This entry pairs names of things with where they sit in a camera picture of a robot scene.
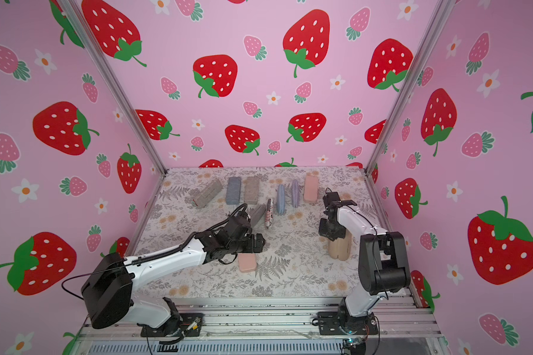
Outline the olive glasses case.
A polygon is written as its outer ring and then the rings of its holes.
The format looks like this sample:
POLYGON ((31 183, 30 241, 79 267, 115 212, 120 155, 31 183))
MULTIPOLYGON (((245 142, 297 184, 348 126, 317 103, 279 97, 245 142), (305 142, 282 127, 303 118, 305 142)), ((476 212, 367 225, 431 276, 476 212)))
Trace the olive glasses case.
POLYGON ((332 259, 347 261, 351 255, 352 234, 346 230, 344 238, 328 241, 328 253, 332 259))

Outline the pink case black glasses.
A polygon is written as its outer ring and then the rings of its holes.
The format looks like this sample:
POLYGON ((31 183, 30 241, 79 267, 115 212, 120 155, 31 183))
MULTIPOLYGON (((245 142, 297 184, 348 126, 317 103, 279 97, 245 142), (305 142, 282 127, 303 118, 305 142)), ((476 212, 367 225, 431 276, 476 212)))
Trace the pink case black glasses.
POLYGON ((257 268, 256 255, 250 253, 239 254, 238 267, 241 273, 254 272, 257 268))

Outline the pink case round glasses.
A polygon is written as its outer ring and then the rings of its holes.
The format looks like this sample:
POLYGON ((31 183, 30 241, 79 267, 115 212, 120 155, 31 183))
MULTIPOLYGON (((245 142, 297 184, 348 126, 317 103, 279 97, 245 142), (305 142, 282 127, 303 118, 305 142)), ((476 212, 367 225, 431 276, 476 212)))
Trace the pink case round glasses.
POLYGON ((318 200, 319 179, 316 175, 307 175, 304 183, 304 202, 314 204, 318 200))

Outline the blue-grey case purple glasses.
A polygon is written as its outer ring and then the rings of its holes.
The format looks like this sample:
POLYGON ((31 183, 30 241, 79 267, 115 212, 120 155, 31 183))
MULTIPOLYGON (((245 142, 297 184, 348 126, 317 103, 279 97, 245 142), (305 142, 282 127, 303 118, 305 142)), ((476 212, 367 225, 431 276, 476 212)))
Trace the blue-grey case purple glasses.
POLYGON ((241 197, 241 178, 229 177, 227 181, 226 205, 238 205, 241 197))

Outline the grey case with red glasses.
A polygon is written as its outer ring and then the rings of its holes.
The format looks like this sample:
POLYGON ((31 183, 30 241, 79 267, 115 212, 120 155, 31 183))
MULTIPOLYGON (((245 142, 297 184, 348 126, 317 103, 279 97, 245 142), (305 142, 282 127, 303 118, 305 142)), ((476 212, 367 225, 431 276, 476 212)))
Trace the grey case with red glasses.
POLYGON ((192 202, 197 208, 202 209, 212 201, 222 189, 223 185, 220 180, 217 178, 213 179, 201 190, 201 192, 198 193, 198 195, 195 196, 195 198, 193 198, 192 202))

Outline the grey case tan interior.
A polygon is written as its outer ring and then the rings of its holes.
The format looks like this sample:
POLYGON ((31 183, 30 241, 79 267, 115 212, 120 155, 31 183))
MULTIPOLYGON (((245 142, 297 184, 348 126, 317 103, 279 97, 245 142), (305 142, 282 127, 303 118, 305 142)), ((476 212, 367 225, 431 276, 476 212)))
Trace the grey case tan interior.
POLYGON ((291 185, 291 198, 294 208, 298 208, 300 204, 300 184, 297 179, 294 179, 291 185))

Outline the grey case mint interior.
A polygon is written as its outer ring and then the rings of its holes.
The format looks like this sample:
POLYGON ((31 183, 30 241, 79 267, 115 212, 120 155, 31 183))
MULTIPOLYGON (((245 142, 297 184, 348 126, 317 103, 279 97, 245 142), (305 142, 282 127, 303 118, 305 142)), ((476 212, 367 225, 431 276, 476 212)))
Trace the grey case mint interior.
POLYGON ((248 205, 259 203, 260 179, 258 177, 248 177, 244 186, 244 202, 248 205))

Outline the light blue case white glasses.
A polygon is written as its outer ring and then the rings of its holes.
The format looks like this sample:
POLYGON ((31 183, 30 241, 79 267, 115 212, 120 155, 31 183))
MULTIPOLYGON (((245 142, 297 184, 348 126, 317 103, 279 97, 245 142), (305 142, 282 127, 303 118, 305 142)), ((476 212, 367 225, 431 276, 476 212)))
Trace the light blue case white glasses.
POLYGON ((284 184, 279 184, 277 188, 276 211, 279 215, 286 213, 286 192, 284 184))

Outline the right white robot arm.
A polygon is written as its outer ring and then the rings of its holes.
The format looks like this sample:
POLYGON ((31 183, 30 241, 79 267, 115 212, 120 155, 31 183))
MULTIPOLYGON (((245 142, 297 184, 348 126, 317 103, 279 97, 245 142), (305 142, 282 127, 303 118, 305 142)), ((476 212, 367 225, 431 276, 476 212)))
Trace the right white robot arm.
POLYGON ((330 256, 347 260, 353 239, 359 238, 360 284, 341 301, 338 316, 342 322, 368 318, 379 301, 410 285, 404 236, 377 226, 362 214, 356 202, 341 199, 331 189, 326 190, 323 202, 325 216, 318 232, 329 241, 330 256))

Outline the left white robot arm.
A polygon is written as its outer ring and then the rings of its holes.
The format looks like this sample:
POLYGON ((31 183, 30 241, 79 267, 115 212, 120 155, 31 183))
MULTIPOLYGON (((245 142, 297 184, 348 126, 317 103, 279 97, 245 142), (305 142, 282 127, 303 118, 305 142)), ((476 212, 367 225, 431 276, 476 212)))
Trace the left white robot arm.
POLYGON ((176 336, 185 320, 169 297, 152 299, 138 293, 144 285, 174 272, 240 254, 258 254, 265 239, 253 233, 247 204, 238 206, 225 220, 201 232, 193 232, 181 244, 149 254, 105 256, 96 269, 83 277, 81 298, 92 328, 104 329, 120 322, 143 328, 144 337, 176 336))

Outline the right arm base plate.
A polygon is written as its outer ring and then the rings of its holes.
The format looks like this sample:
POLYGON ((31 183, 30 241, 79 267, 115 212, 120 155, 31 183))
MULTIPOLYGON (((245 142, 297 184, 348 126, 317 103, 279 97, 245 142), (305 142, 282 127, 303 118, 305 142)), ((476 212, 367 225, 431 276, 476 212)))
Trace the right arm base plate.
POLYGON ((343 312, 318 312, 311 325, 318 328, 320 335, 366 337, 378 335, 378 322, 375 316, 351 317, 343 312))

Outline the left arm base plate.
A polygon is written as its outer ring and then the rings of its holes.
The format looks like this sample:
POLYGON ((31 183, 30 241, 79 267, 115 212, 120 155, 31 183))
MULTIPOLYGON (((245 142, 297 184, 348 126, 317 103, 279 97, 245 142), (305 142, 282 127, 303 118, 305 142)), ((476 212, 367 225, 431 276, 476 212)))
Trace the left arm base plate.
POLYGON ((203 325, 204 315, 202 313, 180 314, 176 304, 170 298, 164 297, 163 300, 170 309, 170 318, 158 328, 142 325, 141 336, 144 338, 176 337, 175 340, 164 342, 165 345, 177 344, 185 337, 198 337, 203 325))

